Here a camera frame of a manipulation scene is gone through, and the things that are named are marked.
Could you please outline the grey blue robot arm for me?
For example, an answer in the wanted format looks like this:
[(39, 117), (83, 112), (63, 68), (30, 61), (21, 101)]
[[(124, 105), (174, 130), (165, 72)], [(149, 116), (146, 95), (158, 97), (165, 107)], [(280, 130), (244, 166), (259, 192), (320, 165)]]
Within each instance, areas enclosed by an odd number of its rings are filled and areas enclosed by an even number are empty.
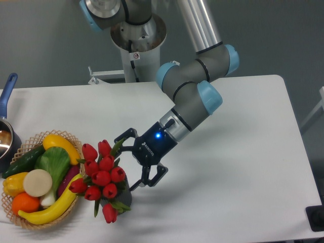
[(212, 82), (238, 68), (238, 53), (233, 46), (223, 44), (205, 1), (177, 1), (196, 52), (196, 59), (186, 65), (160, 63), (160, 47), (167, 31), (152, 11), (151, 1), (80, 1), (79, 5), (94, 30), (110, 29), (120, 50), (125, 81), (155, 81), (174, 102), (174, 107), (143, 135), (129, 129), (120, 136), (135, 139), (132, 146), (120, 148), (130, 151), (142, 166), (134, 187), (153, 187), (167, 172), (161, 158), (222, 104)]

